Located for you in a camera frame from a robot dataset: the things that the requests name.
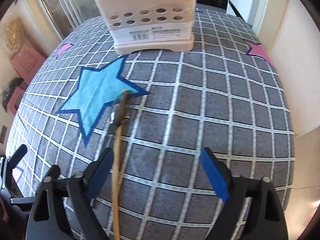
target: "blue star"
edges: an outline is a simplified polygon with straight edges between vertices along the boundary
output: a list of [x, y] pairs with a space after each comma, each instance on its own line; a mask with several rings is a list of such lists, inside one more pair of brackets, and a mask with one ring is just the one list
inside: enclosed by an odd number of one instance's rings
[[121, 76], [127, 56], [121, 56], [102, 68], [82, 67], [76, 91], [56, 112], [78, 115], [85, 146], [106, 107], [111, 106], [124, 90], [131, 90], [135, 97], [149, 94]]

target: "white paper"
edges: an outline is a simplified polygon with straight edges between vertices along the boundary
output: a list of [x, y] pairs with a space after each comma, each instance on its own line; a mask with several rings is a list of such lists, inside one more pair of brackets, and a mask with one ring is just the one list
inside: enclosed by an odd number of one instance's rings
[[161, 23], [110, 31], [117, 45], [150, 41], [189, 40], [192, 22]]

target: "black bracket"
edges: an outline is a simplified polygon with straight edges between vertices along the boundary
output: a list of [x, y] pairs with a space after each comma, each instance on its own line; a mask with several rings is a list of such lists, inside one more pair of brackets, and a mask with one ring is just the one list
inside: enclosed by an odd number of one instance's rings
[[201, 151], [201, 161], [217, 196], [225, 201], [206, 240], [230, 240], [246, 197], [252, 197], [252, 201], [239, 239], [288, 240], [284, 213], [269, 177], [257, 180], [231, 174], [225, 163], [219, 161], [209, 148]]
[[45, 175], [31, 208], [26, 240], [74, 239], [63, 205], [70, 197], [86, 240], [109, 240], [100, 226], [90, 200], [96, 198], [113, 164], [113, 152], [106, 148], [97, 161], [71, 178], [58, 179], [60, 168], [53, 165]]
[[[6, 156], [3, 156], [0, 158], [0, 197], [2, 199], [2, 208], [6, 210], [10, 217], [8, 226], [5, 227], [4, 224], [1, 224], [0, 230], [5, 231], [6, 234], [21, 237], [25, 236], [29, 215], [28, 210], [30, 211], [32, 203], [28, 203], [30, 201], [29, 198], [17, 198], [11, 191], [12, 170], [25, 156], [27, 150], [27, 147], [22, 144], [11, 157], [6, 158]], [[15, 202], [16, 199], [20, 201], [17, 202], [17, 205], [13, 205], [12, 202]]]

